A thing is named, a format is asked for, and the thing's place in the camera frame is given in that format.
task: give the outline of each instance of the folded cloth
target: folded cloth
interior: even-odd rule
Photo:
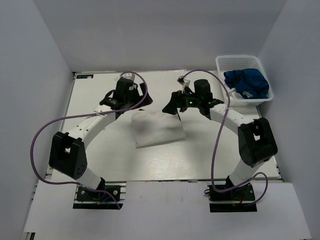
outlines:
[[[132,114],[131,123],[136,148],[163,144],[186,136],[179,117],[162,111],[139,110]]]
[[[267,99],[269,84],[258,69],[226,71],[224,82],[244,99]]]

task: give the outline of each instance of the dark blue cloth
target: dark blue cloth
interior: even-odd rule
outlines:
[[[224,82],[244,99],[267,99],[269,84],[258,69],[226,71]]]

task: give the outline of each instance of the plastic basket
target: plastic basket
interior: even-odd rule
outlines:
[[[218,56],[215,59],[216,67],[218,70],[218,76],[222,80],[223,83],[225,83],[225,76],[224,72],[227,71],[233,71],[233,70],[243,70],[243,69],[258,69],[266,81],[269,83],[266,73],[259,61],[259,59],[255,56],[250,55],[224,55],[224,56]],[[224,102],[227,103],[227,95],[225,90],[222,88],[223,98]],[[269,83],[269,92],[267,94],[268,98],[264,99],[244,99],[240,94],[233,93],[230,96],[230,105],[231,106],[258,106],[259,104],[271,101],[274,98],[270,83]]]

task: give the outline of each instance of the purple cable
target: purple cable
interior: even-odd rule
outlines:
[[[123,72],[121,74],[121,76],[123,74],[134,74],[134,75],[137,75],[142,81],[143,83],[145,84],[145,94],[143,96],[143,98],[136,104],[136,105],[133,105],[131,107],[128,107],[128,108],[124,108],[124,109],[119,109],[119,110],[112,110],[112,111],[104,111],[104,112],[100,112],[99,114],[101,115],[104,115],[104,114],[112,114],[112,113],[123,113],[123,112],[126,112],[126,111],[129,111],[129,110],[132,110],[132,109],[135,109],[137,108],[147,97],[148,95],[148,86],[147,86],[147,83],[146,81],[144,80],[144,78],[134,72],[134,71],[126,71],[126,72]],[[49,122],[47,122],[45,125],[43,125],[37,132],[36,134],[34,135],[33,139],[32,139],[32,142],[31,142],[31,146],[30,146],[30,161],[31,161],[31,166],[32,166],[32,170],[34,172],[34,174],[36,175],[36,177],[46,183],[46,184],[51,184],[51,185],[64,185],[64,184],[76,184],[76,185],[81,185],[79,182],[76,182],[76,181],[62,181],[62,182],[54,182],[54,181],[48,181],[48,180],[45,180],[42,176],[40,176],[40,174],[38,173],[37,171],[37,168],[36,168],[36,165],[35,165],[35,159],[34,159],[34,148],[35,148],[35,143],[36,143],[36,140],[39,136],[39,134],[46,128],[48,127],[49,125],[55,123],[55,122],[58,122],[58,121],[61,121],[61,120],[66,120],[66,119],[77,119],[77,118],[85,118],[85,117],[94,117],[96,116],[97,114],[96,113],[88,113],[88,114],[80,114],[80,115],[73,115],[73,116],[64,116],[64,117],[59,117],[59,118],[56,118],[54,120],[51,120]],[[105,190],[96,190],[96,189],[92,189],[92,188],[88,188],[88,187],[85,187],[85,189],[87,189],[88,191],[92,191],[92,192],[97,192],[97,193],[105,193],[107,195],[109,195],[109,197],[115,202],[115,204],[117,205],[118,209],[120,210],[120,206],[118,204],[118,202],[116,201],[116,199],[114,198],[114,196],[112,194],[110,194],[109,192],[105,191]]]
[[[264,188],[264,191],[262,193],[262,195],[255,201],[251,202],[251,203],[248,203],[246,204],[247,206],[249,205],[253,205],[257,202],[259,202],[266,194],[267,192],[267,189],[268,189],[268,177],[266,174],[264,174],[263,172],[257,172],[255,175],[252,176],[252,178],[248,179],[248,180],[245,180],[244,182],[238,184],[238,185],[235,185],[233,187],[229,187],[229,188],[226,188],[226,189],[217,189],[216,186],[215,186],[215,178],[214,178],[214,168],[215,168],[215,160],[216,160],[216,154],[217,154],[217,149],[218,149],[218,144],[219,144],[219,140],[220,140],[220,136],[221,136],[221,133],[222,133],[222,129],[225,125],[225,122],[226,122],[226,119],[227,119],[227,115],[228,115],[228,112],[229,112],[229,108],[230,108],[230,95],[228,93],[228,90],[227,88],[225,87],[225,85],[222,83],[222,81],[215,75],[213,74],[212,72],[210,71],[207,71],[207,70],[202,70],[202,69],[196,69],[196,70],[192,70],[192,71],[189,71],[187,72],[183,78],[185,78],[186,76],[188,76],[189,74],[193,73],[193,72],[205,72],[207,74],[210,74],[211,76],[215,77],[219,83],[221,84],[221,86],[223,87],[225,93],[226,93],[226,96],[227,96],[227,99],[228,99],[228,102],[227,102],[227,105],[226,105],[226,110],[225,110],[225,113],[223,115],[223,118],[222,118],[222,122],[221,122],[221,125],[220,125],[220,128],[219,128],[219,131],[218,131],[218,134],[216,136],[216,140],[215,140],[215,144],[214,144],[214,149],[213,149],[213,155],[212,155],[212,162],[211,162],[211,184],[212,184],[212,188],[214,191],[216,191],[217,193],[225,193],[225,192],[229,192],[231,190],[234,190],[244,184],[247,184],[249,183],[252,179],[254,179],[257,175],[263,175],[264,178],[265,178],[265,188]]]

